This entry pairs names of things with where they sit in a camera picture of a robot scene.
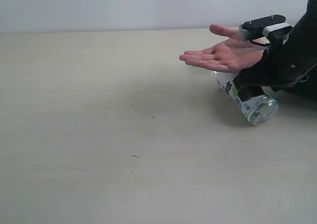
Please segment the black sleeved forearm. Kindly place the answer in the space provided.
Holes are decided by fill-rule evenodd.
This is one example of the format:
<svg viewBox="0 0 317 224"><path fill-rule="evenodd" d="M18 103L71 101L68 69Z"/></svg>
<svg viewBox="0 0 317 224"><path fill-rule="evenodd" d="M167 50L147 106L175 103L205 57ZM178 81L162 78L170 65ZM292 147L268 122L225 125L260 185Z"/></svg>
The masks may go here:
<svg viewBox="0 0 317 224"><path fill-rule="evenodd" d="M312 101L317 101L317 84L316 83L298 83L293 87L288 88L277 88L277 87L271 87L271 89L276 91L284 91L286 93L298 95L302 98L309 99Z"/></svg>

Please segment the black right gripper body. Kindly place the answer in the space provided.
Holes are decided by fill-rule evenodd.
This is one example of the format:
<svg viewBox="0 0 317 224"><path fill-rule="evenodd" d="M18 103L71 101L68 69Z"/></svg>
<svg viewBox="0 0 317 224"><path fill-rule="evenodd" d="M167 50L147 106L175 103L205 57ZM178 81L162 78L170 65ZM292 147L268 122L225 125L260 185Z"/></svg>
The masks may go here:
<svg viewBox="0 0 317 224"><path fill-rule="evenodd" d="M269 73L272 87L291 87L317 66L317 36L288 33L264 61L272 62Z"/></svg>

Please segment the person's open hand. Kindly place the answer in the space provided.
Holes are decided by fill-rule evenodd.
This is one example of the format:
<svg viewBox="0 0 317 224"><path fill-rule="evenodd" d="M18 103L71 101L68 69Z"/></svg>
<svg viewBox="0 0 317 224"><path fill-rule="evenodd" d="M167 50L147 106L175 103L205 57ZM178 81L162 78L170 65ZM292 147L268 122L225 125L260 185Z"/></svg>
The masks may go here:
<svg viewBox="0 0 317 224"><path fill-rule="evenodd" d="M212 24L209 30L227 40L201 51L185 51L179 56L180 61L211 71L237 74L262 58L262 51L250 49L255 45L241 40L238 29Z"/></svg>

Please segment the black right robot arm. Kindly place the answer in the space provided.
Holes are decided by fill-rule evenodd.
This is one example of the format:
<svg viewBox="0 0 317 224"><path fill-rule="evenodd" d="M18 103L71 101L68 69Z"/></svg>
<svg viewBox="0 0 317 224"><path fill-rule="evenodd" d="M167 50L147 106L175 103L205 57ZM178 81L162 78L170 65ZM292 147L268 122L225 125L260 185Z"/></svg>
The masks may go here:
<svg viewBox="0 0 317 224"><path fill-rule="evenodd" d="M242 101L263 93L263 87L317 99L317 0L308 0L307 10L295 26L282 15L245 22L239 27L243 41L255 45L265 37L262 58L241 70L233 79Z"/></svg>

